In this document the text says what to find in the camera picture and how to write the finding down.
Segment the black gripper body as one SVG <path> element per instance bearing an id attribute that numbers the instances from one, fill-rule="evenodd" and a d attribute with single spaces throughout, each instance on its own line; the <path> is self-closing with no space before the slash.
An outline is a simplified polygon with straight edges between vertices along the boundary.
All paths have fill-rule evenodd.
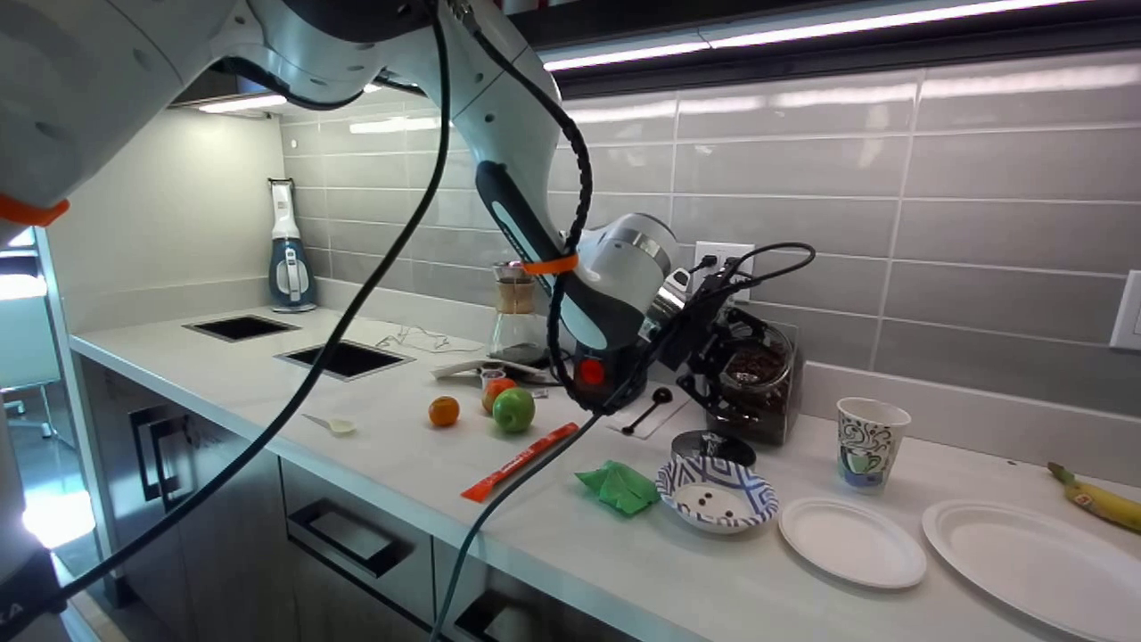
<path id="1" fill-rule="evenodd" d="M 678 378 L 709 378 L 712 347 L 722 336 L 719 310 L 733 288 L 732 272 L 700 277 L 694 266 L 673 266 L 644 310 L 647 361 Z"/>

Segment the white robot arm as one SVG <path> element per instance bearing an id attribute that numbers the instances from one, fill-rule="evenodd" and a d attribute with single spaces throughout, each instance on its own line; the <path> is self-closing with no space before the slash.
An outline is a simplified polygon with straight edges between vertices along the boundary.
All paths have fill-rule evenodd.
<path id="1" fill-rule="evenodd" d="M 545 210 L 557 151 L 580 151 L 553 76 L 492 0 L 0 0 L 0 222 L 66 214 L 66 194 L 204 72 L 299 111 L 348 111 L 379 83 L 418 90 L 468 146 L 495 231 L 543 274 L 561 386 L 614 412 L 657 366 L 709 338 L 716 291 L 670 263 L 605 274 L 583 229 Z"/>

